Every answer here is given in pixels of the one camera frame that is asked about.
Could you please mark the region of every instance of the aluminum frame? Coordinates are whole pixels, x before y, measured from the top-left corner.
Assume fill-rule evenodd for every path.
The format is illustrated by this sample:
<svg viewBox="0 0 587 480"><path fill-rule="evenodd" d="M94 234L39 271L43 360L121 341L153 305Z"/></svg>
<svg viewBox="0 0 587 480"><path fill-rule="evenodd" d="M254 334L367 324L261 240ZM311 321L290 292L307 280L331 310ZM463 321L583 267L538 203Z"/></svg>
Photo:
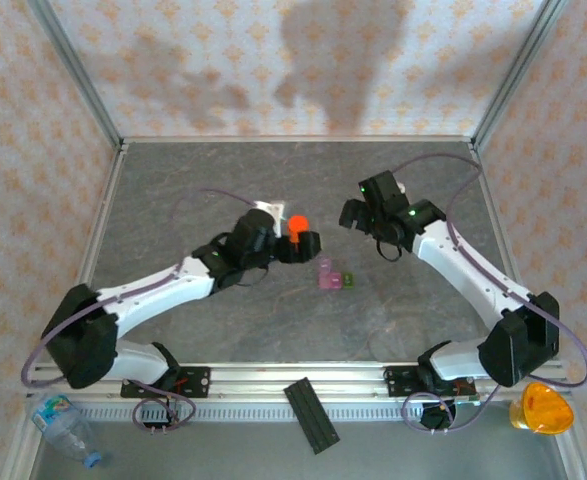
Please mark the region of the aluminum frame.
<svg viewBox="0 0 587 480"><path fill-rule="evenodd" d="M544 39L553 29L568 0L546 0L538 12L531 31L513 60L506 78L489 104L484 117L480 121L472 143L478 151L488 144L491 134L497 127L502 114L506 111L509 100L515 94L518 85L525 77L536 54L544 43Z"/></svg>
<svg viewBox="0 0 587 480"><path fill-rule="evenodd" d="M331 403L379 403L388 404L403 401L405 397L389 397L384 382L387 366L414 366L415 362L382 364L378 362L309 362L309 363L208 363L190 366L211 367L209 396L198 399L198 403L243 403L269 404L287 403L284 388L308 377L320 400ZM559 361L548 362L535 371L537 375L554 380L566 380ZM39 364L32 377L50 380L61 372L54 364ZM528 381L519 382L512 388L502 388L495 396L496 401L515 400L524 391ZM82 390L73 390L66 384L57 388L60 392L73 395L78 401L114 399L119 397L121 382L101 381ZM478 393L485 397L496 384L490 378L475 380ZM567 394L567 389L558 390Z"/></svg>
<svg viewBox="0 0 587 480"><path fill-rule="evenodd" d="M123 145L122 148L115 152L113 160L111 161L111 169L106 178L104 188L102 189L102 201L95 213L93 226L89 236L89 242L86 246L84 256L82 257L82 265L78 274L77 283L88 283L93 278L97 258L102 247L102 240L106 230L111 207L113 206L113 199L117 191L117 186L120 181L120 174L124 166L124 157L128 150L128 145Z"/></svg>
<svg viewBox="0 0 587 480"><path fill-rule="evenodd" d="M125 137L124 145L132 143L231 143L231 142L463 142L471 138L463 135L356 135L330 137L326 135L265 135L259 137L200 136L200 137Z"/></svg>
<svg viewBox="0 0 587 480"><path fill-rule="evenodd" d="M477 144L469 143L468 146L473 160L484 166L481 153L477 149ZM524 282L515 262L515 255L513 254L511 242L506 233L501 216L496 208L493 195L491 194L491 187L484 171L479 180L484 194L484 200L489 211L489 217L493 225L493 231L495 232L495 238L500 250L500 256L504 263L505 273L517 283L523 285ZM575 404L571 392L563 392L563 396L568 401L575 414L575 421L573 422L573 426L567 432L561 435L556 435L554 438L560 451L567 478L570 478L571 480L587 480L587 441L586 435L584 434L584 427L580 421L577 405Z"/></svg>
<svg viewBox="0 0 587 480"><path fill-rule="evenodd" d="M64 27L62 27L62 23L57 17L51 3L49 0L28 0L28 3L31 6L33 14L49 37L51 44L57 51L60 60L77 85L84 100L86 100L87 106L91 110L91 113L93 113L104 135L114 148L119 147L122 137L115 123L113 123L108 110L104 106L100 94L95 89L91 78L86 72L82 60L64 31Z"/></svg>

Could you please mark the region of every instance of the water bottle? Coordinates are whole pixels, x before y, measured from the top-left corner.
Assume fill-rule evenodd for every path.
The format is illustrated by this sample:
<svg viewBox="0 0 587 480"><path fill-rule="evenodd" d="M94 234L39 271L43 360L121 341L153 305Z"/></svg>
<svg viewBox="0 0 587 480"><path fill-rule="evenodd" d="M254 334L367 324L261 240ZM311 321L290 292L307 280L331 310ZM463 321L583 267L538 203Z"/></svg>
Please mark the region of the water bottle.
<svg viewBox="0 0 587 480"><path fill-rule="evenodd" d="M88 422L65 395L40 397L31 420L53 448L86 468L93 468L102 459Z"/></svg>

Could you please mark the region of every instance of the pink cube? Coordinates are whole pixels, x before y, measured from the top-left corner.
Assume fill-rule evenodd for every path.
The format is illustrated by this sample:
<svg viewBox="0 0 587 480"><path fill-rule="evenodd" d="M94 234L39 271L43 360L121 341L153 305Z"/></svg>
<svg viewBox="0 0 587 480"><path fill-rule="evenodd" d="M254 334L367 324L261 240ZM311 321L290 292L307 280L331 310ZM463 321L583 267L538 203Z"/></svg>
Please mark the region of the pink cube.
<svg viewBox="0 0 587 480"><path fill-rule="evenodd" d="M342 274L340 272L329 273L328 275L331 290L340 290L342 288Z"/></svg>
<svg viewBox="0 0 587 480"><path fill-rule="evenodd" d="M320 275L318 277L318 285L320 290L330 290L331 289L331 279L328 275Z"/></svg>
<svg viewBox="0 0 587 480"><path fill-rule="evenodd" d="M320 276L331 273L332 262L330 258L320 258Z"/></svg>

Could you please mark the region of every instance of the green block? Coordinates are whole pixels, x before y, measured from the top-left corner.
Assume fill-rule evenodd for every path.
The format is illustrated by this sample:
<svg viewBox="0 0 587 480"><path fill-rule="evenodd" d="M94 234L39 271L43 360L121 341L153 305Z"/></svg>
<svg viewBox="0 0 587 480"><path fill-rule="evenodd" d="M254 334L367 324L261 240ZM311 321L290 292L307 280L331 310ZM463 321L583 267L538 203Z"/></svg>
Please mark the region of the green block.
<svg viewBox="0 0 587 480"><path fill-rule="evenodd" d="M353 274L350 272L342 273L342 288L353 288Z"/></svg>

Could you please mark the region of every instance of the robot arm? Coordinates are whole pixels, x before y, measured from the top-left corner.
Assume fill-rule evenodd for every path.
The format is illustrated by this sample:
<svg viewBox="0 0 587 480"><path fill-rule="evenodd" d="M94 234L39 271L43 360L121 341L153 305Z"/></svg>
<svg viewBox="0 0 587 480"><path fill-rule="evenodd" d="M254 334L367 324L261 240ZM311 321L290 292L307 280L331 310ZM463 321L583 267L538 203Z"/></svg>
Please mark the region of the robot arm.
<svg viewBox="0 0 587 480"><path fill-rule="evenodd" d="M69 385L85 388L103 378L128 379L169 390L179 365L168 350L159 343L138 345L121 337L177 305L237 285L250 269L266 269L274 260L305 263L317 256L321 246L316 232L299 232L294 240L282 235L283 209L283 204L256 202L232 232L217 235L180 264L132 283L97 291L85 284L73 287L42 336L87 306L102 305L47 345Z"/></svg>
<svg viewBox="0 0 587 480"><path fill-rule="evenodd" d="M459 252L449 236L446 216L431 202L410 204L403 185L391 172L360 183L365 202L348 200L340 225L370 234L378 242L416 255L437 270L478 312L490 333L467 342L444 342L418 359L423 382L429 390L438 382L490 376L498 384L513 386L558 352L559 330L544 318L521 306L510 292L556 316L557 301L548 293L532 295L495 268L457 232L458 242L494 277L503 291L482 275Z"/></svg>

